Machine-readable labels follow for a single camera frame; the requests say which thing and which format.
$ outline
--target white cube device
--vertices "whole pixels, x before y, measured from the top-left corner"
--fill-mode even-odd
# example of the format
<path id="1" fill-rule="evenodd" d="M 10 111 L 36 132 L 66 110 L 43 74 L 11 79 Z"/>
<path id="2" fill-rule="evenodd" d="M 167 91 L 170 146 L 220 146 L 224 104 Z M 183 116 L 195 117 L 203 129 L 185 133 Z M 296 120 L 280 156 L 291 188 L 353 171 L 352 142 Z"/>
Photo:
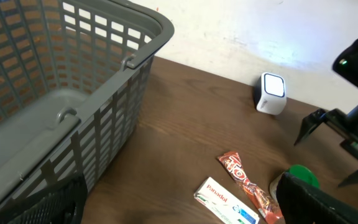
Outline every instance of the white cube device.
<path id="1" fill-rule="evenodd" d="M 265 72 L 254 87 L 254 103 L 260 112 L 278 115 L 287 103 L 283 77 Z"/>

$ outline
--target green lid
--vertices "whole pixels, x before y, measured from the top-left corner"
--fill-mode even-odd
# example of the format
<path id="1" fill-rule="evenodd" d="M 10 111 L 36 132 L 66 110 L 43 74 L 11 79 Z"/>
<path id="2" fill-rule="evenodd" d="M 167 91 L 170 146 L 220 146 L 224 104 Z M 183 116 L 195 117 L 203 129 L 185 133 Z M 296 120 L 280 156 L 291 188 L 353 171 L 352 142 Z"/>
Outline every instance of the green lid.
<path id="1" fill-rule="evenodd" d="M 306 183 L 320 188 L 317 177 L 308 168 L 302 165 L 293 165 L 288 169 L 288 172 Z"/>

